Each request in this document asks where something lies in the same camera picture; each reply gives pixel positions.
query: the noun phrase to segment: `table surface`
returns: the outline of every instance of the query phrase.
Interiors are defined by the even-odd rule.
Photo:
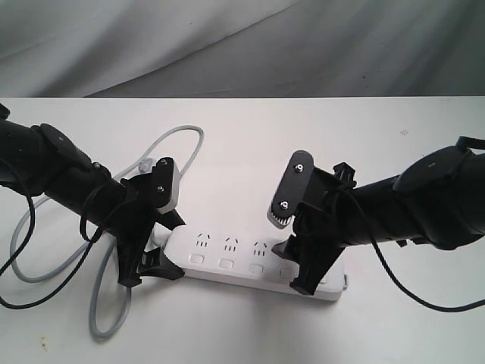
[[[266,208],[291,154],[308,150],[315,164],[356,169],[359,185],[399,174],[459,135],[485,137],[485,98],[379,99],[2,99],[19,124],[49,123],[93,160],[117,173],[158,135],[181,124],[206,132],[205,145],[180,186],[179,213],[212,230],[285,237]],[[197,140],[169,138],[153,155],[179,165]],[[25,199],[0,190],[0,258],[26,210]],[[19,259],[32,275],[54,268],[82,243],[79,217],[50,203],[39,210],[31,244]],[[184,278],[145,279],[133,290],[130,315],[108,342],[87,325],[91,288],[106,240],[56,298],[34,309],[0,308],[0,362],[210,363],[482,363],[485,309],[433,312],[405,297],[386,276],[370,246],[344,252],[349,289],[322,303],[244,287]],[[386,243],[382,250],[402,282],[423,298],[458,305],[485,297],[482,242],[457,251]],[[120,308],[117,272],[102,286],[99,321]],[[59,280],[23,284],[11,271],[2,296],[28,302]]]

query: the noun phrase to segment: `gray cable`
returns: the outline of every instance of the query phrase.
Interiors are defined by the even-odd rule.
[[[140,158],[136,160],[133,164],[131,164],[129,167],[125,168],[122,170],[122,172],[118,173],[116,176],[114,176],[115,180],[120,180],[122,177],[124,177],[126,174],[130,173],[133,169],[140,165],[144,165],[143,167],[146,168],[147,163],[151,163],[148,161],[148,156],[150,152],[158,145],[160,144],[165,138],[170,136],[173,133],[182,131],[182,130],[194,130],[199,134],[199,141],[197,142],[196,147],[194,148],[194,151],[192,152],[192,155],[189,157],[187,160],[186,164],[183,166],[182,170],[180,171],[180,178],[183,177],[183,175],[187,172],[189,169],[190,165],[194,162],[194,159],[196,156],[199,154],[199,150],[202,148],[202,144],[204,143],[204,130],[200,127],[197,127],[195,125],[183,125],[180,127],[175,127],[173,129],[170,129],[167,133],[162,134],[143,154]],[[42,197],[36,203],[34,204],[35,209],[40,207],[43,203],[49,201],[50,198],[47,196]],[[15,228],[15,231],[12,235],[11,242],[10,242],[10,254],[12,255],[13,252],[17,248],[17,241],[18,237],[20,234],[20,231],[22,230],[22,227],[25,225],[27,220],[29,219],[29,212],[26,212],[22,218],[19,220],[17,227]],[[41,275],[39,277],[27,277],[19,268],[18,264],[16,261],[12,262],[12,268],[14,270],[14,273],[16,276],[21,279],[24,282],[27,283],[39,283],[43,281],[47,281],[57,275],[59,275],[63,270],[65,270],[78,256],[80,256],[83,251],[87,248],[89,243],[85,242],[81,247],[79,247],[65,262],[63,262],[61,265],[59,265],[56,269],[50,271],[49,273],[45,275]],[[98,325],[96,322],[96,312],[97,312],[97,303],[98,303],[98,297],[99,297],[99,290],[101,288],[101,283],[103,279],[103,275],[106,270],[106,266],[108,265],[108,260],[109,257],[112,255],[114,252],[114,248],[116,247],[116,243],[114,239],[111,239],[110,241],[110,246],[108,247],[108,250],[106,250],[105,256],[103,257],[103,260],[101,262],[101,265],[99,266],[98,274],[96,275],[94,287],[92,289],[92,296],[91,296],[91,302],[89,304],[89,330],[91,331],[91,335],[95,339],[99,340],[106,340],[112,337],[116,331],[120,329],[120,327],[123,325],[125,319],[128,316],[128,312],[130,311],[130,304],[131,304],[131,288],[126,289],[126,295],[124,297],[123,305],[120,311],[120,315],[118,316],[116,322],[107,330],[107,331],[100,331],[98,329]]]

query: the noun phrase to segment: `power outlet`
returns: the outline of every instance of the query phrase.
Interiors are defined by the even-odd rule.
[[[184,225],[174,229],[164,252],[187,277],[298,294],[289,287],[298,275],[298,265],[271,252],[271,247],[279,242],[248,234],[196,231]],[[346,282],[340,257],[318,285],[315,295],[308,297],[338,300]]]

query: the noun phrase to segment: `white power strip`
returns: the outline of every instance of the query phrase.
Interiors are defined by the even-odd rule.
[[[197,231],[179,226],[165,246],[165,255],[187,277],[239,286],[298,294],[289,283],[298,275],[298,265],[276,256],[271,247],[279,240]],[[347,286],[340,257],[318,285],[314,297],[335,301]]]

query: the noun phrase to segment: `gray fabric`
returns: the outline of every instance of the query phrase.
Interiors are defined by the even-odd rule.
[[[485,2],[300,2],[106,97],[485,95]]]
[[[86,96],[298,0],[0,0],[0,96]]]
[[[34,46],[0,32],[0,96],[485,95],[481,0],[79,3]]]

